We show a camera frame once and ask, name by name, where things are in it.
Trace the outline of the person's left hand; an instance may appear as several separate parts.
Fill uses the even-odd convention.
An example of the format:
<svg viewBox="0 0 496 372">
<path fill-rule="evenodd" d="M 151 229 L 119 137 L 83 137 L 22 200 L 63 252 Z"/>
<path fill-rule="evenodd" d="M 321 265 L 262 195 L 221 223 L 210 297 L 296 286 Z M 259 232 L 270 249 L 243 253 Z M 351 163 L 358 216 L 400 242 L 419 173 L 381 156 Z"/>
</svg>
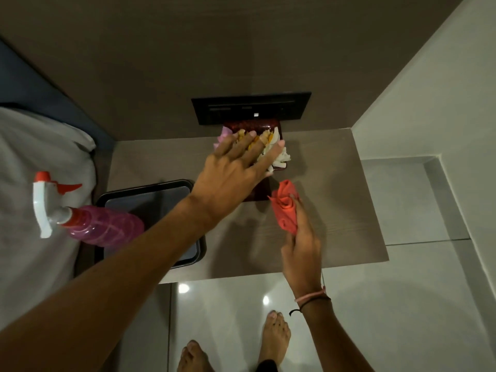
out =
<svg viewBox="0 0 496 372">
<path fill-rule="evenodd" d="M 206 159 L 191 198 L 195 209 L 206 213 L 210 228 L 232 213 L 260 181 L 272 175 L 269 167 L 282 154 L 286 142 L 276 142 L 265 156 L 249 162 L 246 152 L 255 136 L 255 132 L 249 132 L 233 144 L 227 155 L 214 156 L 213 152 Z"/>
</svg>

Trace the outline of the person's right hand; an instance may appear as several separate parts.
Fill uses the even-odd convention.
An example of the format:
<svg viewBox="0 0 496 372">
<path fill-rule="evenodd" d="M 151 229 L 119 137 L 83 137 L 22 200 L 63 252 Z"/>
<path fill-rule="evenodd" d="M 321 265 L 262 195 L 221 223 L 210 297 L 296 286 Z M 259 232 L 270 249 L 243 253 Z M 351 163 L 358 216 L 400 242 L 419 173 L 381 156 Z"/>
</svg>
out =
<svg viewBox="0 0 496 372">
<path fill-rule="evenodd" d="M 321 241 L 312 226 L 312 237 L 287 234 L 281 248 L 283 275 L 294 298 L 319 291 L 321 283 Z"/>
</svg>

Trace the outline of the red cleaning cloth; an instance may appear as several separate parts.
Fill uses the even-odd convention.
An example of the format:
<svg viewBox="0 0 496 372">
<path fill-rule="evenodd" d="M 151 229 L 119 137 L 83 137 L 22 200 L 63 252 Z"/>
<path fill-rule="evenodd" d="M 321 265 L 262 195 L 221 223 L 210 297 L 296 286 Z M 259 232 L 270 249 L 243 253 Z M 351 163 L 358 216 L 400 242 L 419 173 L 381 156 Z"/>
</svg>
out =
<svg viewBox="0 0 496 372">
<path fill-rule="evenodd" d="M 279 227 L 292 236 L 298 231 L 297 211 L 295 200 L 300 200 L 299 194 L 290 180 L 279 183 L 279 187 L 268 197 Z"/>
</svg>

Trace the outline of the person's left forearm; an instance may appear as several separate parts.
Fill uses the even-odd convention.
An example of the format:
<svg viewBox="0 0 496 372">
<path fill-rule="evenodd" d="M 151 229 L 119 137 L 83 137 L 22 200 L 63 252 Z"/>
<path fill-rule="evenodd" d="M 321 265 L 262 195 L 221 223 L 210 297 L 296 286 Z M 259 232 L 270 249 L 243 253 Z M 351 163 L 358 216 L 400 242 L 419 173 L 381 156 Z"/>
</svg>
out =
<svg viewBox="0 0 496 372">
<path fill-rule="evenodd" d="M 151 229 L 0 332 L 0 372 L 98 372 L 188 246 L 236 204 L 189 195 Z"/>
</svg>

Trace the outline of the person's right forearm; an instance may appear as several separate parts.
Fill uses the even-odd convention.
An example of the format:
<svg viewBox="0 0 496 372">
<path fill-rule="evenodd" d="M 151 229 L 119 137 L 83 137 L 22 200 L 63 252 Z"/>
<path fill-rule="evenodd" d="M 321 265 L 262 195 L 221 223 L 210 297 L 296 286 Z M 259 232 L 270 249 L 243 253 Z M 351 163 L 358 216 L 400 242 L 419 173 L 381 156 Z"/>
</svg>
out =
<svg viewBox="0 0 496 372">
<path fill-rule="evenodd" d="M 329 296 L 298 305 L 323 372 L 375 372 L 339 322 Z"/>
</svg>

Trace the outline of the dark red glossy tray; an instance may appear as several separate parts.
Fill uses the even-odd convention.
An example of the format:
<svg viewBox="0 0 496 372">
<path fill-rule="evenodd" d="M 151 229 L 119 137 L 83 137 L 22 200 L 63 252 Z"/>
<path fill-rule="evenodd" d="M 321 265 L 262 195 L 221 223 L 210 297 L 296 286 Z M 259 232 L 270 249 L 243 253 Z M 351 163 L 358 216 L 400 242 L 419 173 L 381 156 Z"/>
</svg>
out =
<svg viewBox="0 0 496 372">
<path fill-rule="evenodd" d="M 218 143 L 234 133 L 238 133 L 237 142 L 240 142 L 251 131 L 255 131 L 257 135 L 248 146 L 248 150 L 253 147 L 260 137 L 263 137 L 264 142 L 266 142 L 264 150 L 258 157 L 259 159 L 265 156 L 272 146 L 283 138 L 280 121 L 277 119 L 233 120 L 223 123 L 221 135 L 218 137 Z M 269 177 L 266 177 L 260 181 L 244 202 L 268 200 L 268 197 L 272 194 L 269 179 Z"/>
</svg>

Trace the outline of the pink thread wristband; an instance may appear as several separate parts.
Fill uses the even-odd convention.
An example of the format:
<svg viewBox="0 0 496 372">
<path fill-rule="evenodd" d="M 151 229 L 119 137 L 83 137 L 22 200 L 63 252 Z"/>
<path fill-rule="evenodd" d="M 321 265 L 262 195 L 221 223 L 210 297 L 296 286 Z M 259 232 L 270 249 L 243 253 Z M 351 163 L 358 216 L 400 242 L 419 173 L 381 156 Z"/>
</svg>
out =
<svg viewBox="0 0 496 372">
<path fill-rule="evenodd" d="M 295 298 L 294 301 L 300 306 L 300 305 L 308 302 L 311 299 L 318 298 L 318 297 L 321 297 L 321 296 L 327 297 L 326 287 L 325 286 L 322 286 L 322 288 L 319 291 L 316 291 L 316 292 L 313 292 L 313 293 L 309 293 L 309 294 L 303 295 L 303 296 L 301 296 L 299 298 Z"/>
</svg>

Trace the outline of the black rectangular tray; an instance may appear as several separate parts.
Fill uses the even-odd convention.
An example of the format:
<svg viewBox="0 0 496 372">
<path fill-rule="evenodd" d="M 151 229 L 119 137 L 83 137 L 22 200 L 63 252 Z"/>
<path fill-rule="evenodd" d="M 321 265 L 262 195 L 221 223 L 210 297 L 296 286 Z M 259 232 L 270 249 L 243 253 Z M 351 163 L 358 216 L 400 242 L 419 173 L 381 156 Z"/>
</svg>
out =
<svg viewBox="0 0 496 372">
<path fill-rule="evenodd" d="M 96 206 L 136 215 L 143 221 L 147 231 L 191 193 L 194 183 L 192 180 L 183 179 L 110 191 L 98 198 Z M 95 264 L 115 251 L 115 248 L 95 247 Z M 205 254 L 206 242 L 202 236 L 189 247 L 172 269 L 193 265 Z"/>
</svg>

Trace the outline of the person's right foot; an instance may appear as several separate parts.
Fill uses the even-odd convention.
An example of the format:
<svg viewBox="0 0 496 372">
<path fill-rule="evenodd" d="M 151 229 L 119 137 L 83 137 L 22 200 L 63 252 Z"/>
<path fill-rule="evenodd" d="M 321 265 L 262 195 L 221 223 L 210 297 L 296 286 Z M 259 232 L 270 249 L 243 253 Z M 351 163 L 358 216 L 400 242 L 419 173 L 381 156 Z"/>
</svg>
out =
<svg viewBox="0 0 496 372">
<path fill-rule="evenodd" d="M 291 331 L 282 313 L 270 311 L 266 317 L 261 336 L 258 362 L 272 359 L 278 368 L 283 362 L 291 338 Z"/>
</svg>

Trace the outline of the person's foot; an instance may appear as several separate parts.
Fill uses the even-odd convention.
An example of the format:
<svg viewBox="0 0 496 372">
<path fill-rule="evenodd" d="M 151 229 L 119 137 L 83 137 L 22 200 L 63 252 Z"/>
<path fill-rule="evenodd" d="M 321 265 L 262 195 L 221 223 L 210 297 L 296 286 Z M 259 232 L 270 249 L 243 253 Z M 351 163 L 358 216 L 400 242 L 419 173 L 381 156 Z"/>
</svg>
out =
<svg viewBox="0 0 496 372">
<path fill-rule="evenodd" d="M 272 359 L 278 368 L 283 362 L 291 338 L 291 331 L 282 313 L 270 311 L 266 317 L 261 336 L 258 362 Z"/>
<path fill-rule="evenodd" d="M 215 372 L 199 343 L 190 340 L 183 348 L 177 372 Z"/>
</svg>

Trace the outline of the pink spray bottle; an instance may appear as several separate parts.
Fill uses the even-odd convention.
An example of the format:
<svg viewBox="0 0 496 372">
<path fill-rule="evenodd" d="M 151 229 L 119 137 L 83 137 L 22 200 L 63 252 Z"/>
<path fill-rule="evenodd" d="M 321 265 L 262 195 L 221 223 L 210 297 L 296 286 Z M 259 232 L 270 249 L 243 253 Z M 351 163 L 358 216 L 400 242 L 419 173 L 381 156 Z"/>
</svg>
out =
<svg viewBox="0 0 496 372">
<path fill-rule="evenodd" d="M 94 205 L 63 205 L 65 194 L 81 187 L 81 183 L 62 184 L 54 181 L 47 171 L 36 173 L 33 210 L 40 238 L 50 238 L 56 228 L 64 228 L 77 241 L 103 248 L 117 248 L 144 232 L 143 221 L 131 213 Z"/>
</svg>

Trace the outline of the person's left foot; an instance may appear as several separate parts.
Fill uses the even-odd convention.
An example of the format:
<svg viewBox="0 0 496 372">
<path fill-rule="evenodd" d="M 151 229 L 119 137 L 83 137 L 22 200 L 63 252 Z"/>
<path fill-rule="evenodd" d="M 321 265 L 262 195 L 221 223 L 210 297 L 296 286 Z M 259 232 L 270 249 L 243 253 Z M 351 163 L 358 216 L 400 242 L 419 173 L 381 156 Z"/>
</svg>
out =
<svg viewBox="0 0 496 372">
<path fill-rule="evenodd" d="M 190 340 L 183 348 L 177 372 L 215 372 L 199 343 Z"/>
</svg>

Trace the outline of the dark blue headboard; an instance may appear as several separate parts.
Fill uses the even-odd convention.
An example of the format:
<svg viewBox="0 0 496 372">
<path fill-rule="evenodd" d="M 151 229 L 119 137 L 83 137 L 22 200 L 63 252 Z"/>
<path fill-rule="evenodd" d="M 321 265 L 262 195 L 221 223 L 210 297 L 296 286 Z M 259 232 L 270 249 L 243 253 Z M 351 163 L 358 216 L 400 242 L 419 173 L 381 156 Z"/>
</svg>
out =
<svg viewBox="0 0 496 372">
<path fill-rule="evenodd" d="M 0 106 L 16 107 L 74 126 L 90 135 L 100 150 L 115 140 L 62 90 L 46 79 L 0 37 Z"/>
</svg>

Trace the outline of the white bed sheet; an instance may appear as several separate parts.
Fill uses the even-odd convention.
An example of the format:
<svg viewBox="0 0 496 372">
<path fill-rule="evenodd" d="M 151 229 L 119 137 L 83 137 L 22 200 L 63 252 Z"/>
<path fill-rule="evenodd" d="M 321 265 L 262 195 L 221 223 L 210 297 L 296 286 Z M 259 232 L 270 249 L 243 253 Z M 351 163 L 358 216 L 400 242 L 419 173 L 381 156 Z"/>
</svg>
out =
<svg viewBox="0 0 496 372">
<path fill-rule="evenodd" d="M 40 238 L 33 182 L 47 171 L 59 183 L 81 183 L 63 204 L 91 204 L 95 147 L 77 128 L 0 106 L 0 331 L 73 278 L 79 242 L 60 227 Z"/>
</svg>

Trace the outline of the black wall switch panel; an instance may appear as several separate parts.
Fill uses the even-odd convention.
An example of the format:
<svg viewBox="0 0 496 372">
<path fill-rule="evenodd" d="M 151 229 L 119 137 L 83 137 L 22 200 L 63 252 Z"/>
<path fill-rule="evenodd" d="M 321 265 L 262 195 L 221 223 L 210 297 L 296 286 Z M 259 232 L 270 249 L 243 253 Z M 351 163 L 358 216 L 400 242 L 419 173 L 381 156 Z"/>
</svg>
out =
<svg viewBox="0 0 496 372">
<path fill-rule="evenodd" d="M 199 125 L 276 119 L 301 119 L 312 92 L 284 92 L 264 95 L 192 98 Z"/>
</svg>

